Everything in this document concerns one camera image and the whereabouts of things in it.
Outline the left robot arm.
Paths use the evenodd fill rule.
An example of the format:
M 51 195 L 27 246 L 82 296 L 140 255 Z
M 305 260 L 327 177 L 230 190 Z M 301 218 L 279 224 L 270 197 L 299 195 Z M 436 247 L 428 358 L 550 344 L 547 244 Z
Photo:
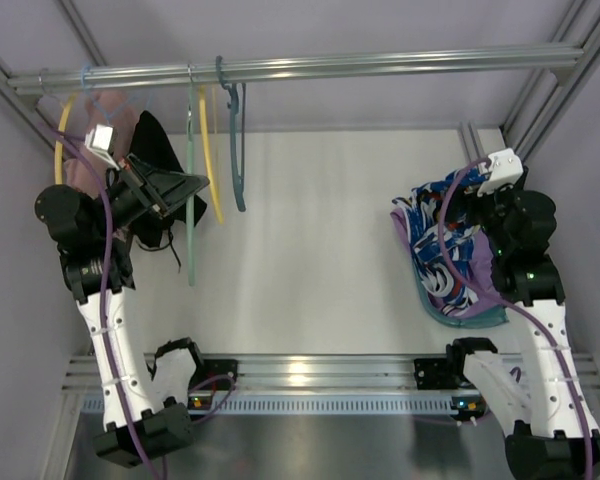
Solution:
M 146 363 L 139 328 L 127 315 L 133 268 L 115 232 L 146 213 L 172 214 L 208 186 L 208 178 L 154 167 L 135 155 L 116 163 L 119 180 L 92 198 L 66 184 L 45 188 L 35 215 L 56 242 L 64 282 L 92 340 L 104 400 L 98 457 L 126 468 L 184 449 L 194 441 L 187 409 L 200 363 L 190 338 L 158 348 Z

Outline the mint green plastic hanger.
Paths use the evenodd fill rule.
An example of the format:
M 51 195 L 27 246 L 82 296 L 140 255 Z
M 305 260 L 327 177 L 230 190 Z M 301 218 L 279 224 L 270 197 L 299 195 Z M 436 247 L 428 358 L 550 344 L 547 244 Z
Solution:
M 187 103 L 187 118 L 186 118 L 186 172 L 192 174 L 194 172 L 194 113 L 193 113 L 193 97 L 194 84 L 192 66 L 187 64 L 188 76 L 188 103 Z M 190 196 L 186 202 L 186 247 L 187 247 L 187 279 L 188 285 L 195 285 L 195 198 Z

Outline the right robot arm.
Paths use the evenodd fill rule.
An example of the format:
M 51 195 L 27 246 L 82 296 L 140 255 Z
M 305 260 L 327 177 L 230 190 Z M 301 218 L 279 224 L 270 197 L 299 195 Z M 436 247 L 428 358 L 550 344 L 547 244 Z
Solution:
M 486 338 L 460 339 L 461 375 L 477 388 L 505 437 L 516 479 L 596 479 L 600 428 L 582 392 L 566 328 L 566 297 L 548 254 L 556 206 L 527 190 L 527 170 L 515 156 L 480 158 L 460 169 L 444 196 L 437 223 L 438 248 L 453 277 L 503 306 L 514 328 L 528 387 L 522 389 Z M 449 206 L 466 205 L 466 217 L 487 237 L 493 292 L 469 284 L 446 245 L 453 228 Z

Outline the blue red white patterned trousers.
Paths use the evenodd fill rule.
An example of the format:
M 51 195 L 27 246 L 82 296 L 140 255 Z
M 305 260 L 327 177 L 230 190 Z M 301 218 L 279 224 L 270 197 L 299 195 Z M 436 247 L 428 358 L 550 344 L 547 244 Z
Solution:
M 416 249 L 419 252 L 425 250 L 424 236 L 432 225 L 437 229 L 437 242 L 440 251 L 438 240 L 440 210 L 449 187 L 457 175 L 458 173 L 453 171 L 442 180 L 431 181 L 419 187 L 414 187 L 407 195 L 398 196 L 392 200 L 393 209 L 398 206 L 407 208 L 407 218 L 411 235 L 416 238 Z M 449 242 L 459 244 L 462 239 L 469 236 L 467 232 L 472 230 L 480 231 L 478 226 L 468 221 L 464 201 L 459 200 L 457 204 L 450 204 L 445 214 L 445 226 L 443 229 L 443 242 L 448 255 L 449 249 L 447 248 L 447 244 Z

